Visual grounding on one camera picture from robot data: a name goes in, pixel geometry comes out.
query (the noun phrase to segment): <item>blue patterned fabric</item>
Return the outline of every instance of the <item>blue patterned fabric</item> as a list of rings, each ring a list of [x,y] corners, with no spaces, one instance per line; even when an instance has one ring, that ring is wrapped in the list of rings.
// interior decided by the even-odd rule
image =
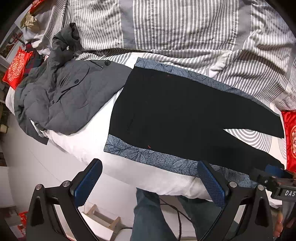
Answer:
[[[135,147],[113,135],[108,135],[104,152],[119,155],[130,160],[148,164],[170,172],[199,177],[197,173],[198,161],[183,159],[177,156]],[[225,167],[216,165],[211,166],[215,171],[220,172],[229,182],[234,181],[241,187],[254,188],[256,186],[256,182],[250,180],[249,175],[247,174]]]

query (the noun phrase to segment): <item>black pants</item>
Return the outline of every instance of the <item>black pants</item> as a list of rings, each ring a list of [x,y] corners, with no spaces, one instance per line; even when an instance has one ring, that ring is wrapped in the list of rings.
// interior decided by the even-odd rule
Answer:
[[[280,117],[242,96],[134,67],[114,105],[109,134],[136,147],[249,174],[279,160],[224,129],[284,137]]]

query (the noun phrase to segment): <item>human hand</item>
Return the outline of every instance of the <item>human hand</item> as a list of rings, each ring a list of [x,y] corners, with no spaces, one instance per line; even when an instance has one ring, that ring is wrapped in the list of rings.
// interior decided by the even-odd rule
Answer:
[[[274,237],[279,237],[281,232],[283,231],[283,214],[281,212],[278,213],[277,217],[276,217],[276,224],[274,226]]]
[[[279,212],[276,218],[276,224],[274,226],[274,233],[273,233],[273,236],[276,238],[279,237],[281,232],[283,231],[283,228],[284,228],[283,219],[284,219],[283,214]],[[291,221],[287,223],[286,227],[290,229],[295,221],[296,221],[296,218],[295,217],[292,218]]]

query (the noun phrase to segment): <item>plaid shirt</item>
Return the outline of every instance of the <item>plaid shirt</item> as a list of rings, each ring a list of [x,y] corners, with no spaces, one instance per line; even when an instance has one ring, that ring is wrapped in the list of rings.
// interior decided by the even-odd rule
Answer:
[[[26,52],[29,53],[31,51],[33,51],[33,55],[31,56],[29,62],[26,65],[23,78],[28,76],[32,68],[39,67],[43,62],[42,56],[37,52],[36,49],[32,47],[32,44],[26,44]]]

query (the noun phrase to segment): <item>person's leg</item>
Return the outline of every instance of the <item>person's leg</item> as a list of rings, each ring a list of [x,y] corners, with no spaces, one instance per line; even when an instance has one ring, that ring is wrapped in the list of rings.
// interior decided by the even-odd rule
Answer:
[[[137,206],[130,241],[177,241],[160,208],[156,193],[137,188]]]
[[[178,200],[192,221],[196,238],[198,240],[201,239],[220,214],[221,208],[217,207],[213,202],[199,198],[189,199],[184,196],[178,196]],[[232,235],[237,226],[238,224],[233,222],[227,236]]]

